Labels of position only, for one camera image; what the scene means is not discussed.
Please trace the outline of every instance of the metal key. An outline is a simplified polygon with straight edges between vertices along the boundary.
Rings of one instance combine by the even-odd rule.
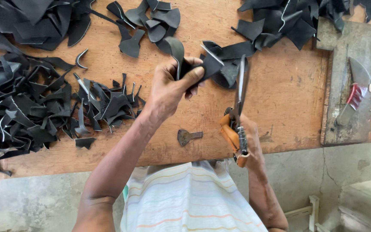
[[[182,146],[186,145],[192,139],[199,139],[202,137],[203,137],[202,131],[190,133],[187,130],[181,129],[181,130],[178,130],[178,133],[177,133],[178,142]]]

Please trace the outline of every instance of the scissors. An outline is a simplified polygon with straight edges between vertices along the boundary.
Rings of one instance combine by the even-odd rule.
[[[240,125],[240,115],[243,110],[246,98],[247,85],[250,78],[250,66],[246,68],[246,56],[243,55],[240,60],[239,73],[237,76],[237,89],[235,95],[234,107],[229,107],[220,119],[221,135],[229,143],[234,151],[234,161],[241,168],[245,167],[249,152],[247,149],[247,137],[244,127]]]

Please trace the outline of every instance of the hand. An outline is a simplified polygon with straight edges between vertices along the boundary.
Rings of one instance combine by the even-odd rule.
[[[202,60],[195,57],[185,57],[185,60],[191,65],[203,63]],[[181,80],[174,81],[173,76],[177,72],[177,67],[177,61],[171,58],[155,68],[146,108],[150,107],[150,110],[156,112],[161,121],[176,112],[178,103],[186,90],[204,75],[204,68],[198,67],[188,72]],[[185,94],[185,99],[189,100],[193,95],[197,95],[197,92],[198,87],[191,89]]]
[[[259,169],[265,164],[263,151],[261,150],[260,139],[258,137],[257,124],[247,118],[244,114],[240,116],[240,124],[244,127],[247,136],[247,146],[249,158],[246,167],[248,169]]]

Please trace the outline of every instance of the concrete block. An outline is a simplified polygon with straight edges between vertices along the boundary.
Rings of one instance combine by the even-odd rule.
[[[371,231],[371,181],[345,186],[340,196],[340,211],[345,229]]]

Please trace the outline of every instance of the right hand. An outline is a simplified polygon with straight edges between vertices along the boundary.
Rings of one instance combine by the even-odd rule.
[[[247,169],[257,170],[264,167],[265,161],[263,151],[261,150],[260,139],[258,137],[257,124],[247,118],[244,114],[240,115],[240,124],[244,127],[250,154],[247,160]]]

